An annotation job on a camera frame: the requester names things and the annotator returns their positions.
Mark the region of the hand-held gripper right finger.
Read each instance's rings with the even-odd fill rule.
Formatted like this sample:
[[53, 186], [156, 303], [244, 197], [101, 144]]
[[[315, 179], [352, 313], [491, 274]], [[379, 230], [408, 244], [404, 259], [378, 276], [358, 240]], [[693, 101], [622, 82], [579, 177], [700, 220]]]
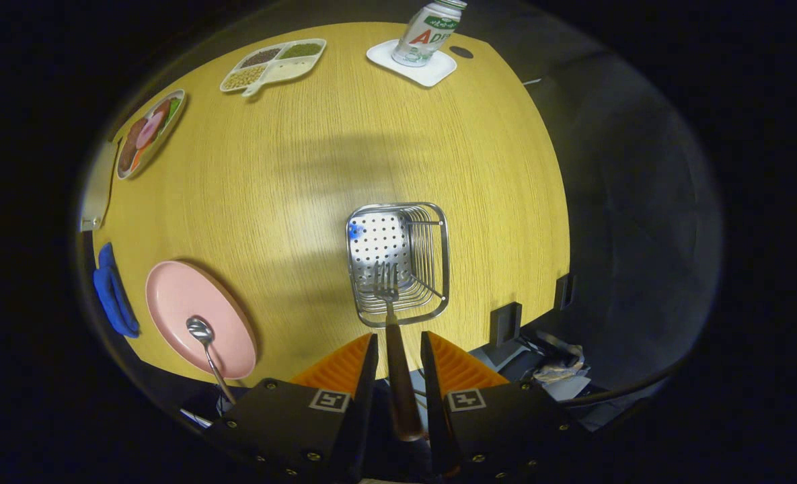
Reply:
[[445, 482], [552, 482], [588, 444], [589, 431], [539, 383], [509, 382], [431, 331], [420, 358], [433, 470]]

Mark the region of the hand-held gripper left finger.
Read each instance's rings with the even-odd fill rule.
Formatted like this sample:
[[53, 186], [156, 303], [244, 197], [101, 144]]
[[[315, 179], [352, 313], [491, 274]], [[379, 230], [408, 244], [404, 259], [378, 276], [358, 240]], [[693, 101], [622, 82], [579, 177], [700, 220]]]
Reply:
[[261, 380], [205, 438], [257, 483], [357, 483], [377, 365], [379, 337], [355, 338], [290, 380]]

